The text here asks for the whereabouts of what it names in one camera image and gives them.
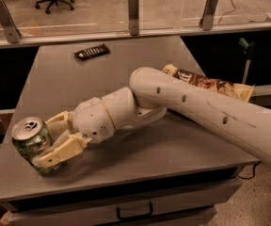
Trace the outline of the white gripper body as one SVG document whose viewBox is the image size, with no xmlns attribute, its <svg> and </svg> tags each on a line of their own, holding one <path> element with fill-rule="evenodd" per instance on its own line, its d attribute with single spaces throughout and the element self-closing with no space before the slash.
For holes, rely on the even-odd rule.
<svg viewBox="0 0 271 226">
<path fill-rule="evenodd" d="M 101 143 L 112 137 L 115 127 L 100 98 L 92 98 L 81 103 L 72 112 L 72 127 L 84 137 L 91 139 L 91 143 Z"/>
</svg>

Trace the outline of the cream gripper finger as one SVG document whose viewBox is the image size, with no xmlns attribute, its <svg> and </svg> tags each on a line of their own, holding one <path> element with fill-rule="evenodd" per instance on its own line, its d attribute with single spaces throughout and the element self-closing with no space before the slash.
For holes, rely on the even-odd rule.
<svg viewBox="0 0 271 226">
<path fill-rule="evenodd" d="M 53 139 L 57 138 L 67 138 L 72 134 L 72 112 L 63 111 L 49 120 L 47 120 L 46 125 L 50 136 Z"/>
<path fill-rule="evenodd" d="M 64 132 L 52 147 L 32 158 L 31 163 L 40 168 L 49 168 L 80 154 L 87 147 L 81 133 Z"/>
</svg>

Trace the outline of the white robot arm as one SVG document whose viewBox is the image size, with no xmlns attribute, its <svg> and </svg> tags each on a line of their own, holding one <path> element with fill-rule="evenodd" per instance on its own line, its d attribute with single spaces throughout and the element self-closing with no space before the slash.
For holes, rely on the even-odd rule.
<svg viewBox="0 0 271 226">
<path fill-rule="evenodd" d="M 141 126 L 174 110 L 271 166 L 271 109 L 189 85 L 153 68 L 135 70 L 127 88 L 92 98 L 47 121 L 54 145 L 31 159 L 49 168 L 125 126 Z"/>
</svg>

